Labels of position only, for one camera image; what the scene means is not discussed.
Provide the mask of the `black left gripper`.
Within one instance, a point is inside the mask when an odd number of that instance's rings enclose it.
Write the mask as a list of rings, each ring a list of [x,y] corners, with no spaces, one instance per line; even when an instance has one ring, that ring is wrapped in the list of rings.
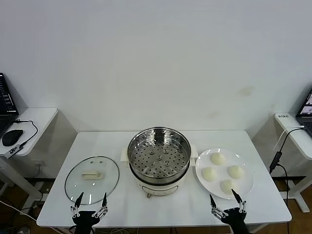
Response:
[[[104,198],[101,207],[95,211],[80,211],[79,207],[83,198],[84,192],[76,199],[74,206],[71,206],[72,220],[75,224],[74,234],[94,234],[93,226],[100,222],[100,218],[103,218],[108,212],[107,206],[107,193],[104,194]]]

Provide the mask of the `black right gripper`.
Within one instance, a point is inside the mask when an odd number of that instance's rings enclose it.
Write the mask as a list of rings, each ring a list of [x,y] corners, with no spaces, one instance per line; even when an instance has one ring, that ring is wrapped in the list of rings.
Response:
[[[221,221],[225,224],[228,224],[234,234],[248,234],[249,230],[244,222],[247,212],[246,212],[246,201],[242,200],[240,195],[231,189],[236,201],[239,204],[239,207],[231,208],[227,210],[221,210],[217,207],[212,195],[210,195],[211,203],[211,213],[215,217],[221,217]]]

